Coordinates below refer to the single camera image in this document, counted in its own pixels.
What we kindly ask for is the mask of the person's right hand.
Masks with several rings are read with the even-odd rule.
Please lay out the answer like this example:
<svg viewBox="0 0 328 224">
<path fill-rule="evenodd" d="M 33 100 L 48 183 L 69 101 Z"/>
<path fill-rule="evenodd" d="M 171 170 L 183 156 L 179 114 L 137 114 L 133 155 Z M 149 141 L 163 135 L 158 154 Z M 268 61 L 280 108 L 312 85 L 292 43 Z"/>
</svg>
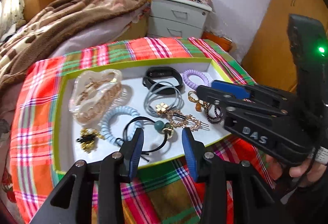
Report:
<svg viewBox="0 0 328 224">
<path fill-rule="evenodd" d="M 269 175 L 275 181 L 278 180 L 283 173 L 281 164 L 279 164 L 277 160 L 275 160 L 273 157 L 271 157 L 268 154 L 266 155 L 266 162 L 269 164 L 267 168 Z M 301 177 L 309 168 L 310 162 L 311 160 L 307 159 L 300 166 L 291 167 L 289 170 L 289 175 L 293 178 Z M 323 176 L 326 169 L 327 167 L 325 165 L 315 161 L 314 164 L 312 165 L 311 170 L 306 173 L 306 177 L 301 181 L 299 186 L 306 187 L 317 182 Z"/>
</svg>

